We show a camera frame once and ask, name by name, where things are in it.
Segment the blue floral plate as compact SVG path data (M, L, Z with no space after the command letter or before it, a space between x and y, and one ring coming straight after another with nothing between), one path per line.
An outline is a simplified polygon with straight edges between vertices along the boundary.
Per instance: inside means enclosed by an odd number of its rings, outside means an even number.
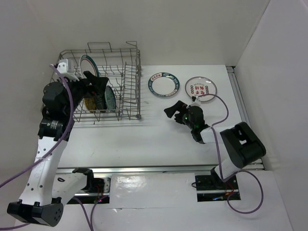
M106 86L104 97L107 109L114 111L116 109L116 97L110 86Z

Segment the black plate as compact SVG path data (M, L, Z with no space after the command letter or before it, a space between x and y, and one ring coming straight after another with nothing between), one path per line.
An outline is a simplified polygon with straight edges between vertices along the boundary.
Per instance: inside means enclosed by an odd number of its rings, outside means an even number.
M107 106L105 102L105 97L102 94L96 93L94 96L95 100L95 105L96 108L101 112L101 113L106 113L107 111Z

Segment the yellow patterned plate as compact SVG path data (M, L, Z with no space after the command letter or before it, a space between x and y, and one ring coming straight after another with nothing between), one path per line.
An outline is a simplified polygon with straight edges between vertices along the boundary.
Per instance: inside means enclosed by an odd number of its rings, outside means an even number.
M95 98L84 98L84 105L90 113L95 113L97 110Z

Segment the green red ring plate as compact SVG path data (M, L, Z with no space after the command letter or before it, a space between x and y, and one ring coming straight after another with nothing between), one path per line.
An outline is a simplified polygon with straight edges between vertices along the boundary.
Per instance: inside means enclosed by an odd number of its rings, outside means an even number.
M82 55L79 59L79 69L82 76L85 78L84 71L91 72L94 76L99 77L100 73L94 60L89 55Z

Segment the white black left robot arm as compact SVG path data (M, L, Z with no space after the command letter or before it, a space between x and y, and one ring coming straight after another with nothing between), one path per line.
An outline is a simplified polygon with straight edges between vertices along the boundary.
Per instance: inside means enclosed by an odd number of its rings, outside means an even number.
M54 227L60 222L64 206L77 192L103 194L105 182L95 178L91 169L56 174L74 125L74 111L84 98L103 96L109 81L90 71L84 75L77 81L64 78L44 87L36 160L27 168L31 173L20 198L7 208L7 213L21 222Z

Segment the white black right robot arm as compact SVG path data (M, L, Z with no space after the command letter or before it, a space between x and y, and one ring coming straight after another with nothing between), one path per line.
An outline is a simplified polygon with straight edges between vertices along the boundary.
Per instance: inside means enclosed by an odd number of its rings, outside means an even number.
M187 105L178 101L175 105L164 109L169 118L191 130L193 139L205 144L209 142L206 137L208 131L212 131L218 153L218 166L211 170L210 183L216 189L222 188L226 182L236 173L252 162L262 158L266 154L266 148L253 130L245 122L240 122L232 128L220 132L220 137L228 153L228 158L221 160L218 135L213 125L205 123L203 110L200 106Z

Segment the white plate red characters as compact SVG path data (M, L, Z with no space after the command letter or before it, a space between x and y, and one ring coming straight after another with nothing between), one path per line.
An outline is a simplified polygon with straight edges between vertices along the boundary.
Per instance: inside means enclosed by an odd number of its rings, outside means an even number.
M192 77L185 83L185 92L202 103L210 102L218 92L215 83L206 77Z

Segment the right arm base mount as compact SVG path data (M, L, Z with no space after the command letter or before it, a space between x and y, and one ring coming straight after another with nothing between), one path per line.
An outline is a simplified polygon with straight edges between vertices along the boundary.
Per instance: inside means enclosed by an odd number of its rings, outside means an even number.
M198 202L240 200L237 178L233 176L227 182L223 182L215 169L212 168L207 175L196 175L191 184L197 191Z

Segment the aluminium table rail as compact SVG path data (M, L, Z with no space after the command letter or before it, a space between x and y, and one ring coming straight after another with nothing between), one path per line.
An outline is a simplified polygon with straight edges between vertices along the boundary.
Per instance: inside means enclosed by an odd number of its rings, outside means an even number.
M236 103L239 109L241 119L243 122L246 122L249 125L249 127L251 127L248 113L246 110L246 106L244 103L243 95L241 93L237 77L235 75L234 66L226 66L226 70L227 70L227 73L228 73L228 76L231 82L231 87L233 90L233 94L235 96L235 100L236 100ZM254 161L253 163L249 164L248 166L246 166L245 168L247 170L264 170L264 165L263 165L262 159L258 159Z

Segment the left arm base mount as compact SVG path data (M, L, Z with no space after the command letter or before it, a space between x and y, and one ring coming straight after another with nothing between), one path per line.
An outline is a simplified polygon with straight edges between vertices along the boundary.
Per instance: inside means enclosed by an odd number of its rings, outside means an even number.
M79 190L74 197L79 199L83 204L93 205L110 203L110 176L94 176L94 181L89 190Z

